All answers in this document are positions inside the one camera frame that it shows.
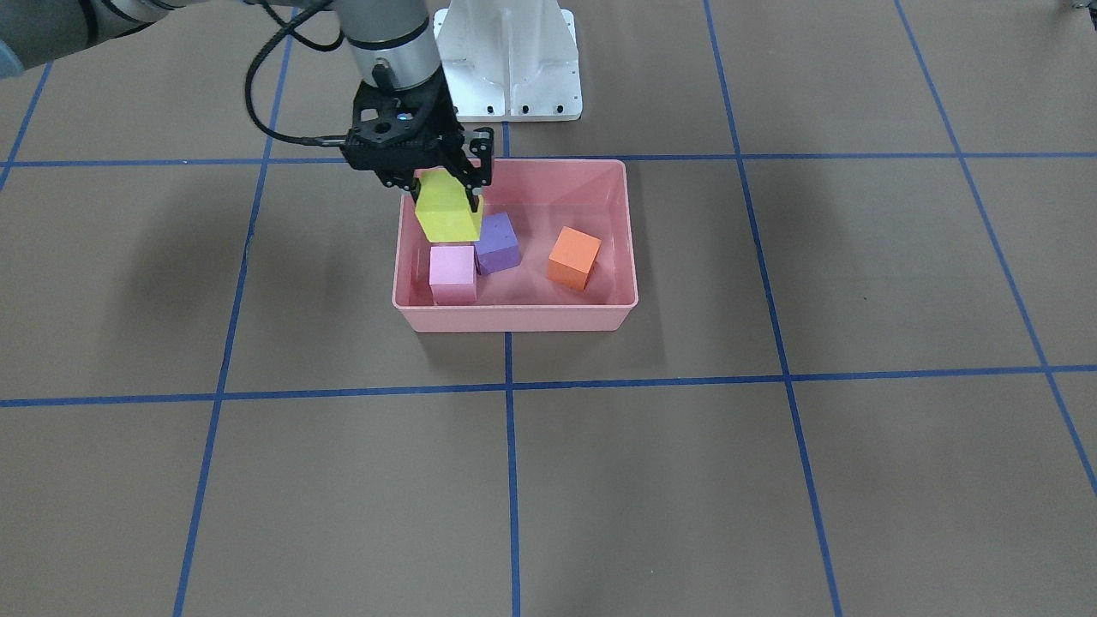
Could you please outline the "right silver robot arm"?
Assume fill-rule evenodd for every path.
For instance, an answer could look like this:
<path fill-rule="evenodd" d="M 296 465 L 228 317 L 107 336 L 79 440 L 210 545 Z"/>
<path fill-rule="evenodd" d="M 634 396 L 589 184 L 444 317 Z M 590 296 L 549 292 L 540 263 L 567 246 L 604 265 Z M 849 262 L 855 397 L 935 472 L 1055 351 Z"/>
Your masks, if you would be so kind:
<path fill-rule="evenodd" d="M 423 1 L 251 1 L 267 21 L 265 38 L 244 63 L 244 113 L 270 141 L 337 149 L 357 171 L 415 201 L 434 198 L 428 171 L 445 171 L 456 200 L 480 211 L 480 191 L 491 184 L 494 134 L 466 130 L 446 85 L 434 20 Z M 4 1 L 3 78 L 125 40 L 196 1 Z M 267 59 L 289 40 L 305 44 L 313 16 L 333 16 L 333 40 L 316 52 L 348 51 L 359 82 L 348 128 L 333 135 L 291 135 L 274 128 L 255 105 L 255 81 Z"/>

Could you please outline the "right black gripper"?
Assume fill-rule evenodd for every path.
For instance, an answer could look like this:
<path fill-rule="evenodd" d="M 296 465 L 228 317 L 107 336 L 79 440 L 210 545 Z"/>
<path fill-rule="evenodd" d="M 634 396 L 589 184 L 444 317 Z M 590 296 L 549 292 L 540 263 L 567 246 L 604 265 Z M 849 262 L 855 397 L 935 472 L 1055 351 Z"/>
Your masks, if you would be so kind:
<path fill-rule="evenodd" d="M 443 72 L 402 91 L 361 81 L 352 101 L 352 125 L 339 152 L 351 168 L 375 172 L 381 183 L 399 187 L 412 203 L 423 191 L 416 172 L 446 169 L 446 191 L 478 214 L 483 164 L 467 159 L 463 133 Z"/>

